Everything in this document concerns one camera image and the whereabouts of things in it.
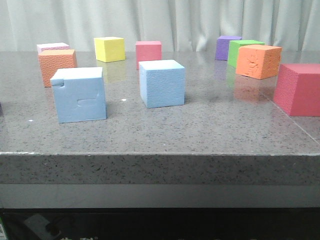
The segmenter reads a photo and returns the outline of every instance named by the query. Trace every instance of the purple cube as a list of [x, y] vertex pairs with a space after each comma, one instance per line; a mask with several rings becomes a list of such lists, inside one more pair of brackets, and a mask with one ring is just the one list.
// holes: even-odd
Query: purple cube
[[241, 36], [220, 36], [216, 40], [215, 60], [228, 60], [229, 42], [231, 40], [242, 40]]

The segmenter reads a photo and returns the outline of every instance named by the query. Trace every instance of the cube top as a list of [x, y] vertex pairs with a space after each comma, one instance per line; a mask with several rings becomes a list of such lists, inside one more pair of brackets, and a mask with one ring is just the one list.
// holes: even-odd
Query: cube top
[[97, 79], [103, 75], [102, 67], [60, 68], [51, 80]]
[[218, 39], [224, 39], [224, 40], [241, 40], [241, 36], [220, 36]]
[[116, 36], [106, 36], [106, 37], [96, 37], [95, 40], [118, 40], [118, 39], [124, 39], [123, 37], [116, 37]]
[[319, 63], [286, 63], [281, 65], [298, 74], [320, 74]]
[[168, 70], [168, 69], [184, 69], [185, 67], [175, 60], [155, 60], [155, 61], [140, 61], [140, 67], [145, 70]]
[[161, 45], [161, 41], [137, 41], [135, 45]]
[[38, 48], [57, 48], [57, 47], [68, 47], [68, 46], [69, 45], [64, 42], [37, 44]]
[[242, 46], [241, 48], [256, 49], [256, 50], [282, 49], [281, 46], [269, 46], [269, 45], [261, 45], [261, 44], [245, 45], [245, 46]]
[[58, 56], [58, 55], [73, 55], [74, 49], [62, 49], [62, 50], [44, 50], [39, 53], [39, 56]]
[[257, 40], [232, 40], [230, 43], [239, 44], [239, 45], [250, 45], [250, 44], [262, 44], [265, 43], [263, 41], [257, 41]]

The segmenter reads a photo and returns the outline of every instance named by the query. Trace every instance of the light blue cube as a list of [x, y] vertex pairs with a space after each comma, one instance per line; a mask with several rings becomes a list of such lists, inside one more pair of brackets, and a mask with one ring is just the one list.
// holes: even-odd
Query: light blue cube
[[140, 61], [140, 95], [147, 108], [185, 104], [185, 67], [175, 60]]
[[107, 118], [102, 67], [58, 69], [51, 85], [59, 123]]

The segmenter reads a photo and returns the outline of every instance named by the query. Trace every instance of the textured foam surface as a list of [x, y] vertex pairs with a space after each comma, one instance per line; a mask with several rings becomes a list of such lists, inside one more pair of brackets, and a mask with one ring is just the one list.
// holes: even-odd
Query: textured foam surface
[[185, 68], [175, 60], [139, 63], [140, 95], [147, 108], [185, 104]]
[[255, 79], [266, 79], [278, 75], [282, 47], [247, 45], [239, 48], [236, 74]]
[[38, 54], [42, 53], [44, 50], [65, 50], [70, 49], [70, 46], [64, 42], [56, 42], [56, 43], [45, 43], [45, 44], [37, 44], [36, 49]]
[[59, 123], [107, 118], [102, 67], [58, 69], [51, 84]]
[[160, 41], [137, 41], [135, 43], [136, 69], [139, 70], [139, 62], [162, 59]]
[[253, 44], [265, 45], [264, 42], [256, 40], [231, 40], [229, 42], [228, 64], [236, 68], [239, 48]]
[[94, 38], [95, 58], [109, 63], [126, 59], [125, 39], [122, 37], [108, 36]]
[[45, 87], [51, 87], [50, 79], [58, 69], [77, 67], [76, 51], [74, 49], [44, 50], [38, 55], [38, 60]]
[[241, 36], [220, 36], [216, 40], [215, 60], [228, 60], [229, 43], [232, 40], [241, 40]]
[[320, 117], [320, 64], [281, 64], [273, 101], [289, 116]]

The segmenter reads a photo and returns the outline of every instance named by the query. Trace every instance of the pink cube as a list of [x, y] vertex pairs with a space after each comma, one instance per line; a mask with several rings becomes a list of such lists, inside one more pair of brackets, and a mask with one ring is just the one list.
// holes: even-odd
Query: pink cube
[[42, 53], [44, 50], [65, 50], [70, 49], [70, 46], [63, 42], [56, 43], [45, 43], [45, 44], [37, 44], [36, 49], [38, 54]]
[[139, 62], [162, 60], [160, 41], [137, 41], [135, 43], [136, 69], [139, 70]]
[[273, 101], [289, 116], [320, 117], [320, 64], [281, 64]]

